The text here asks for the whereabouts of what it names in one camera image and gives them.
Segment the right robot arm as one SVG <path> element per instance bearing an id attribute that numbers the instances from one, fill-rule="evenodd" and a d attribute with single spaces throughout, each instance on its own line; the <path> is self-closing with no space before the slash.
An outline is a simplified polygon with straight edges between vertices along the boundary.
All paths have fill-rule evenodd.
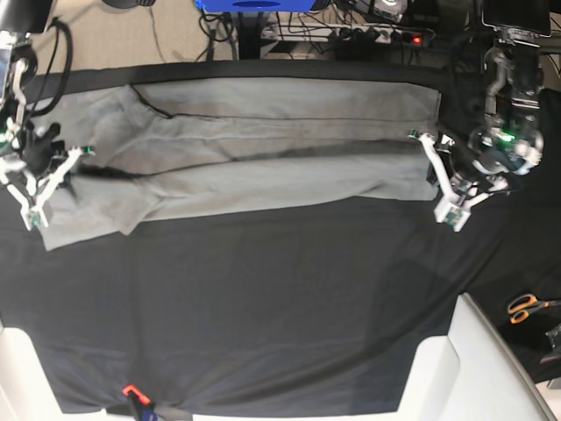
<path id="1" fill-rule="evenodd" d="M 73 59 L 72 36 L 68 26 L 52 16 L 55 1 L 1 2 L 1 155 L 15 155 L 23 169 L 40 177 L 65 157 L 64 143 L 55 138 L 58 124 L 38 134 L 35 117 L 51 112 L 67 86 Z M 38 100 L 29 101 L 25 88 L 37 74 L 39 62 L 30 37 L 53 28 L 56 40 L 64 36 L 67 58 L 63 77 L 49 105 L 38 109 Z"/>

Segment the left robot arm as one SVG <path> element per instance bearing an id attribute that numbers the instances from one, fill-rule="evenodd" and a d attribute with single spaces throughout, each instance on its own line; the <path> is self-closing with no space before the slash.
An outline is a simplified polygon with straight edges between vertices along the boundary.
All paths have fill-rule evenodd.
<path id="1" fill-rule="evenodd" d="M 472 42 L 486 48 L 479 57 L 478 101 L 455 103 L 475 126 L 462 138 L 449 132 L 440 139 L 421 137 L 431 163 L 429 182 L 458 207 L 514 189 L 516 179 L 537 167 L 543 156 L 539 42 L 551 35 L 550 4 L 478 1 L 475 17 L 476 24 L 456 40 L 449 61 L 457 96 L 461 49 Z"/>

